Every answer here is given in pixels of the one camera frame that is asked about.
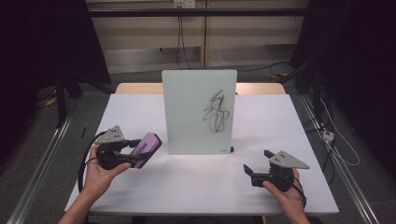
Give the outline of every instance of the horizontal bar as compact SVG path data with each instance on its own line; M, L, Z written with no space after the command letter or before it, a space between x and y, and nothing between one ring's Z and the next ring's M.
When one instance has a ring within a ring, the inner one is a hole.
M36 13L51 16L72 17L295 17L325 16L338 11L311 8L267 8L267 9L213 9L213 8L162 8L162 9L91 9L57 10L44 9Z

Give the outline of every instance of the purple object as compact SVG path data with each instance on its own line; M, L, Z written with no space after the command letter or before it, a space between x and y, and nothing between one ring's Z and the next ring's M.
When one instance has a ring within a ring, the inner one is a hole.
M140 140L139 144L134 148L130 155L139 155L142 157L135 165L134 168L140 169L151 158L151 156L161 146L162 142L155 133L147 133L145 137Z

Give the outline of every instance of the hand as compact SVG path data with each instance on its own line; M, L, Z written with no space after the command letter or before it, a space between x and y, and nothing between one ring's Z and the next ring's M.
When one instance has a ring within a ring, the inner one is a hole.
M98 145L91 148L90 160L96 157ZM110 187L111 181L117 175L131 168L131 164L125 162L118 165L112 170L105 170L100 165L98 160L92 160L87 163L87 176L85 178L85 185L81 193L88 193L95 200L99 199Z
M294 177L299 180L296 169L293 169L293 173ZM302 187L297 180L294 180L294 185L301 189ZM276 197L283 213L291 223L309 223L304 211L303 197L296 189L290 188L288 191L282 192L268 181L262 182L262 185Z

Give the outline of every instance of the black marker scribble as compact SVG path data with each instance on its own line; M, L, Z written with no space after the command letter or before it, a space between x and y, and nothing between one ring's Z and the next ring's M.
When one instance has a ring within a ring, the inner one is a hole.
M230 112L223 110L224 94L220 95L219 91L210 99L210 105L205 109L207 111L204 120L209 119L209 128L212 133L221 133L224 131L224 120L230 117Z

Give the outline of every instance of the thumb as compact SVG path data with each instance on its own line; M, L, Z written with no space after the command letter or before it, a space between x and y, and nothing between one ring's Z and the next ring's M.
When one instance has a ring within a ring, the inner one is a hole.
M277 199L279 199L279 197L281 197L283 194L282 192L271 182L269 181L264 181L262 182L262 185L268 190L270 191L270 193L272 193Z
M114 177L116 177L117 175L123 173L124 171L128 170L129 168L131 168L131 164L129 162L125 162L123 164L120 164L118 166L116 166L114 169L112 169L110 171L111 175Z

